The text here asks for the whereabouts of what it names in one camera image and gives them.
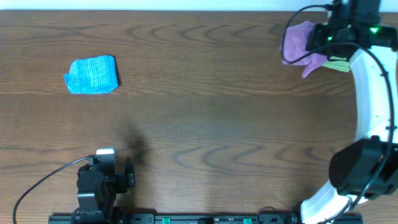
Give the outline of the purple microfiber cloth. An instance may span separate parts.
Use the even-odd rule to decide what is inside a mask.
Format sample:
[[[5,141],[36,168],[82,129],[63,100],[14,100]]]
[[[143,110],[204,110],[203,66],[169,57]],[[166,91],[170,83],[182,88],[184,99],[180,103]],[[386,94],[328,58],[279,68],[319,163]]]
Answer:
[[[308,36],[314,27],[313,22],[305,21],[287,29],[284,42],[285,59],[293,61],[308,53],[306,50]],[[309,73],[323,66],[326,61],[327,56],[314,53],[299,62],[293,63],[293,65],[304,66],[302,78],[305,78]]]

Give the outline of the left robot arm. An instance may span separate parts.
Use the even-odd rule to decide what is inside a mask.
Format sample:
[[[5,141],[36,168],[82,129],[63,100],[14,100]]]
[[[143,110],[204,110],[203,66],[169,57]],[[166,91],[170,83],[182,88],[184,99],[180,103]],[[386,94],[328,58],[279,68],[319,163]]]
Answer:
[[[78,204],[70,223],[128,223],[120,208],[114,206],[117,194],[136,186],[134,165],[126,159],[124,172],[116,172],[113,154],[90,155],[89,163],[78,170]]]

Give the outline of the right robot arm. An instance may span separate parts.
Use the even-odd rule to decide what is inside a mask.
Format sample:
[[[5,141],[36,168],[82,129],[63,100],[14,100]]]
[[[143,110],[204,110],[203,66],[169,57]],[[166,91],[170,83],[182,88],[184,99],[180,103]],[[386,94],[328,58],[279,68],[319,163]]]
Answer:
[[[330,27],[306,21],[287,31],[289,55],[307,71],[329,57],[346,59],[356,90],[354,142],[330,161],[326,184],[304,200],[298,223],[334,223],[358,204],[397,189],[397,31],[393,27]]]

